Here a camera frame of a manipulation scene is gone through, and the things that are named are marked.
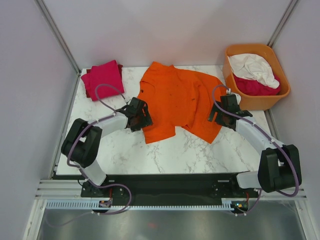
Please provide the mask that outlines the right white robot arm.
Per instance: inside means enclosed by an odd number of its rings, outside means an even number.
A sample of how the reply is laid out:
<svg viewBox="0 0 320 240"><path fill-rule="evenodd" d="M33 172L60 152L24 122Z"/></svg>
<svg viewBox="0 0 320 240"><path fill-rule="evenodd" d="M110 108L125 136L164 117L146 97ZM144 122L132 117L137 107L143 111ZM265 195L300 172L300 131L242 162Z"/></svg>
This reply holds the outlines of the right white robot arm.
<svg viewBox="0 0 320 240"><path fill-rule="evenodd" d="M236 180L229 184L233 196L240 197L247 189L278 192L286 197L298 194L302 184L298 148L267 133L249 111L240 109L235 94L223 95L220 101L214 101L208 121L237 132L260 156L256 171L238 173Z"/></svg>

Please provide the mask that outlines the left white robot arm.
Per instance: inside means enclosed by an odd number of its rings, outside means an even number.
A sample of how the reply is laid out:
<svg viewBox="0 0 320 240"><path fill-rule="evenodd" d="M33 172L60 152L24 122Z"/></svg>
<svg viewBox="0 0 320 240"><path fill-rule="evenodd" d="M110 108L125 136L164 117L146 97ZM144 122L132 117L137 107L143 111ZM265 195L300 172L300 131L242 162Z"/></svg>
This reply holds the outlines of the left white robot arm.
<svg viewBox="0 0 320 240"><path fill-rule="evenodd" d="M119 130L140 131L153 124L148 104L136 97L113 113L88 122L77 118L69 129L61 146L61 153L67 157L66 163L76 168L92 184L92 191L99 197L106 196L110 185L107 175L98 163L101 139Z"/></svg>

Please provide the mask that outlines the orange t shirt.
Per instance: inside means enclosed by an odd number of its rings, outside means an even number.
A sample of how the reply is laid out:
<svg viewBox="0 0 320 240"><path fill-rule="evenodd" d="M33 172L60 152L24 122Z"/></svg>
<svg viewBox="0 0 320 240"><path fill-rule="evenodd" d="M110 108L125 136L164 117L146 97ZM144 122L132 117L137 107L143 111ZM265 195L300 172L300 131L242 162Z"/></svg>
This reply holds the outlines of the orange t shirt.
<svg viewBox="0 0 320 240"><path fill-rule="evenodd" d="M214 101L223 95L221 81L198 71L153 62L140 80L138 99L148 105L153 124L143 128L146 144L175 136L181 127L211 144L221 126L209 121Z"/></svg>

